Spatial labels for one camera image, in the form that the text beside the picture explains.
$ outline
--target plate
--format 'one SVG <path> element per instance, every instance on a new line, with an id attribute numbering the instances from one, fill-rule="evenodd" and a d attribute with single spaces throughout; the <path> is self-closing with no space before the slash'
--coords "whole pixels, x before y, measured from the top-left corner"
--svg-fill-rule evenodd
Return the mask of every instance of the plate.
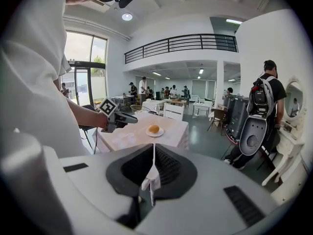
<path id="1" fill-rule="evenodd" d="M 164 130 L 160 127 L 159 131 L 157 133 L 152 133 L 149 131 L 149 128 L 146 129 L 146 134 L 150 137 L 159 137 L 162 136 L 164 133 Z"/>

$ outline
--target recessed light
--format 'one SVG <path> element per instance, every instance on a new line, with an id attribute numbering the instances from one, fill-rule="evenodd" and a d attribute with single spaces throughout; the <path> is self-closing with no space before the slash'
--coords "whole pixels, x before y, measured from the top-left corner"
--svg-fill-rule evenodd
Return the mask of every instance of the recessed light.
<path id="1" fill-rule="evenodd" d="M 130 14 L 130 13 L 125 13 L 123 14 L 122 16 L 122 19 L 125 20 L 125 21 L 129 21 L 133 18 L 133 16 Z"/>
<path id="2" fill-rule="evenodd" d="M 236 21 L 236 20 L 232 20 L 232 19 L 226 19 L 226 22 L 233 23 L 233 24 L 242 24 L 241 21 Z"/>

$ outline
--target black railing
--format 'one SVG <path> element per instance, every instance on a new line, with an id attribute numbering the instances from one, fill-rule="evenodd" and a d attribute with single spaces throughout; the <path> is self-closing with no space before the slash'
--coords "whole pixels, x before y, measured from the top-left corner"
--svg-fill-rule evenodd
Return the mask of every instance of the black railing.
<path id="1" fill-rule="evenodd" d="M 145 57 L 180 50 L 219 49 L 237 52 L 236 38 L 221 34 L 191 34 L 165 38 L 125 53 L 125 64 Z"/>

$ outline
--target bun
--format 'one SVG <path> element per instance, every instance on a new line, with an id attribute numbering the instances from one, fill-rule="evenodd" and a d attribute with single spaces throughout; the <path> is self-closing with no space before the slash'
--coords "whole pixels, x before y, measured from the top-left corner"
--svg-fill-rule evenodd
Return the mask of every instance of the bun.
<path id="1" fill-rule="evenodd" d="M 149 131 L 152 133 L 157 133 L 159 131 L 160 127 L 156 124 L 150 125 L 149 126 Z"/>

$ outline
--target glass door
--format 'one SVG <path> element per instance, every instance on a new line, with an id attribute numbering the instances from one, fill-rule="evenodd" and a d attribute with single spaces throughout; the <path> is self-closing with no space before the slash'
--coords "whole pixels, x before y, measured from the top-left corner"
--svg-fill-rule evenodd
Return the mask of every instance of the glass door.
<path id="1" fill-rule="evenodd" d="M 90 69 L 87 68 L 75 68 L 75 93 L 78 105 L 92 105 L 92 91 L 90 82 Z"/>

